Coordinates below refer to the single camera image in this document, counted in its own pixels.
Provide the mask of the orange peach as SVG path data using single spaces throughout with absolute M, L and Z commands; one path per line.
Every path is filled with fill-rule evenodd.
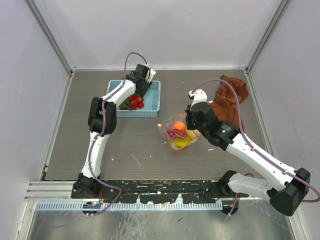
M 184 131 L 186 129 L 186 125 L 183 121 L 176 121 L 172 124 L 171 129 Z

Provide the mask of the light blue plastic basket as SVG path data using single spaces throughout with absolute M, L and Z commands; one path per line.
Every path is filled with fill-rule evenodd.
M 120 91 L 108 99 L 108 102 L 115 102 L 117 106 L 116 116 L 118 118 L 156 118 L 160 110 L 161 83 L 158 80 L 151 81 L 151 86 L 144 95 L 144 107 L 137 110 L 120 110 L 120 101 L 124 101 L 125 97 L 133 94 L 136 85 L 126 80 L 124 87 L 121 87 L 123 80 L 110 80 L 107 86 L 106 95 L 102 99 L 106 99 L 113 94 L 118 88 Z

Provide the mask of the clear zip top bag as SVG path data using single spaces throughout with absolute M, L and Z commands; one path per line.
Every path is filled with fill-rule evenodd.
M 180 112 L 169 120 L 157 124 L 161 137 L 175 151 L 194 144 L 200 137 L 198 130 L 190 130 L 187 127 L 186 116 L 185 112 Z

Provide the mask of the purple grape bunch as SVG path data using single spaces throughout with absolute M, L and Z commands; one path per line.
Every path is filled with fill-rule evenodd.
M 169 137 L 173 140 L 175 138 L 183 139 L 187 137 L 187 133 L 185 130 L 170 129 L 170 130 L 167 130 L 166 132 L 169 135 Z

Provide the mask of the yellow star fruit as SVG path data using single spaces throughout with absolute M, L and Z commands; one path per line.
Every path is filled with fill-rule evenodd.
M 185 148 L 190 142 L 191 142 L 191 139 L 189 137 L 186 137 L 186 138 L 176 137 L 173 140 L 173 143 L 177 148 Z

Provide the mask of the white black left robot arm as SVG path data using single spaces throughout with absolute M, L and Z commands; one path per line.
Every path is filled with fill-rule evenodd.
M 102 188 L 101 162 L 106 143 L 117 125 L 117 109 L 131 95 L 143 96 L 150 88 L 156 71 L 138 64 L 135 70 L 103 97 L 94 97 L 88 116 L 90 142 L 84 166 L 73 185 L 75 193 L 95 198 Z

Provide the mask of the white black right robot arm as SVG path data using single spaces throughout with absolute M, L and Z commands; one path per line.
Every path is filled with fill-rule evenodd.
M 219 180 L 219 191 L 225 197 L 243 193 L 268 201 L 285 216 L 292 216 L 308 194 L 311 174 L 301 167 L 296 170 L 252 142 L 240 128 L 229 121 L 220 121 L 206 102 L 189 104 L 186 125 L 197 130 L 213 146 L 243 160 L 262 175 L 262 179 L 227 171 Z

